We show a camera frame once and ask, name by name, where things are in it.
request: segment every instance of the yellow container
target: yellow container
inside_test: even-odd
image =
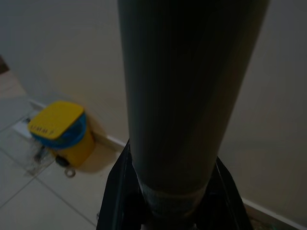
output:
[[[31,134],[56,150],[71,166],[79,167],[94,150],[94,140],[80,105],[57,101],[28,124]]]

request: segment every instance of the small metal ring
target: small metal ring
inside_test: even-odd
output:
[[[73,168],[67,168],[64,172],[68,178],[72,178],[76,175],[76,171]]]

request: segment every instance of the white wall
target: white wall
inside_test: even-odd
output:
[[[32,98],[75,100],[127,140],[116,0],[7,0],[0,26],[0,53]],[[273,0],[220,157],[244,198],[305,226],[306,137],[307,1]]]
[[[30,97],[43,104],[76,101],[97,131],[126,142],[116,2],[2,0],[0,53]]]
[[[273,0],[220,157],[241,195],[307,226],[307,1]]]

